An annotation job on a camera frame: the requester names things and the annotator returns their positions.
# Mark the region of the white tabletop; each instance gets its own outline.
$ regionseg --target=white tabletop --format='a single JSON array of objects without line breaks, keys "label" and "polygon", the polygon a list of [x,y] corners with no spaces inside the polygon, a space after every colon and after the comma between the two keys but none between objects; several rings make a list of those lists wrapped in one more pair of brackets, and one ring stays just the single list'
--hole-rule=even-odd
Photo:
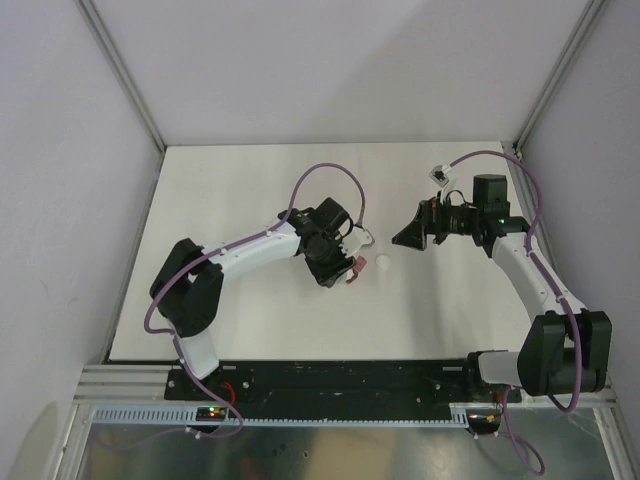
[{"label": "white tabletop", "polygon": [[[319,162],[349,168],[367,194],[364,225],[375,237],[368,264],[351,285],[320,287],[302,257],[281,260],[225,284],[213,335],[222,359],[414,359],[470,351],[519,350],[529,329],[524,306],[504,273],[470,237],[450,236],[425,252],[391,238],[436,194],[437,164],[498,142],[171,147],[167,151],[113,341],[112,360],[172,360],[166,335],[148,335],[149,287],[173,245],[186,237],[211,244],[254,233],[288,204],[298,177]],[[512,215],[520,214],[506,162],[482,156],[456,167],[467,199],[472,179],[509,179]],[[297,207],[331,196],[355,218],[360,197],[335,169],[304,182]],[[376,266],[385,254],[391,266]],[[166,325],[156,312],[152,325]]]}]

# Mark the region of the wall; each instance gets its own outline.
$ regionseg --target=wall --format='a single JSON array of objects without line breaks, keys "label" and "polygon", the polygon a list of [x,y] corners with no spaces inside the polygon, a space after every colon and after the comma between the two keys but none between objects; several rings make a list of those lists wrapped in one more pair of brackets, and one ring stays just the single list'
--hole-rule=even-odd
[{"label": "wall", "polygon": [[169,145],[513,140],[586,0],[96,0]]},{"label": "wall", "polygon": [[71,0],[0,6],[0,478],[41,478],[158,162]]},{"label": "wall", "polygon": [[525,149],[567,285],[613,322],[611,378],[640,448],[640,3],[611,2]]}]

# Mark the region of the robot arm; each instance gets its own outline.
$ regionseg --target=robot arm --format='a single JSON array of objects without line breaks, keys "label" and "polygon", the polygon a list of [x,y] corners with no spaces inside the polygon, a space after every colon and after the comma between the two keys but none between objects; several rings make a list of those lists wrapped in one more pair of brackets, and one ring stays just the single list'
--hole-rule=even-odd
[{"label": "robot arm", "polygon": [[[222,286],[235,278],[275,260],[300,254],[320,286],[334,284],[357,277],[363,260],[355,255],[360,248],[373,244],[371,234],[361,226],[353,225],[349,214],[333,199],[327,198],[316,208],[304,211],[293,209],[286,223],[269,231],[283,218],[274,219],[266,226],[265,236],[234,248],[229,243],[197,246],[191,239],[178,242],[165,261],[151,286],[152,298],[178,271],[193,260],[220,249],[195,267],[173,285],[158,305],[176,332],[185,360],[198,378],[204,378],[219,365],[210,329],[218,310]],[[344,236],[340,227],[349,221],[349,232]]]},{"label": "robot arm", "polygon": [[[433,177],[446,186],[446,171]],[[420,202],[413,221],[392,240],[425,250],[426,236],[442,243],[448,235],[469,235],[489,258],[505,272],[524,303],[532,326],[520,352],[478,352],[480,376],[486,383],[522,386],[529,395],[571,393],[575,381],[575,352],[569,319],[549,283],[534,264],[535,253],[543,268],[558,285],[562,297],[575,314],[582,347],[582,392],[599,391],[606,379],[611,322],[603,312],[590,312],[548,264],[532,238],[525,248],[528,223],[510,216],[507,180],[503,175],[474,177],[473,202],[452,205],[450,194]]]}]

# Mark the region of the white round object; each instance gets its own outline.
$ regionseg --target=white round object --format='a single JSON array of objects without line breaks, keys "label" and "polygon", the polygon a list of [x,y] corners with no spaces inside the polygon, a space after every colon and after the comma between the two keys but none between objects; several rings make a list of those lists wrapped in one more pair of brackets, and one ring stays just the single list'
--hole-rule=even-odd
[{"label": "white round object", "polygon": [[383,253],[376,257],[376,265],[380,270],[385,272],[389,270],[389,267],[391,266],[391,259]]}]

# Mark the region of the white wall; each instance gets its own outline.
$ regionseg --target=white wall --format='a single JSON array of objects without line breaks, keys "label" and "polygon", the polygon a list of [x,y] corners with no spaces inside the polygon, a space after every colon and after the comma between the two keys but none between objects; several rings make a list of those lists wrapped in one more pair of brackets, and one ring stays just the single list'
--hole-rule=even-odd
[{"label": "white wall", "polygon": [[640,3],[607,8],[525,159],[567,285],[613,323],[611,377],[640,448]]},{"label": "white wall", "polygon": [[71,0],[2,2],[0,70],[0,478],[34,480],[104,341],[158,156]]},{"label": "white wall", "polygon": [[513,140],[586,0],[96,0],[165,141]]}]

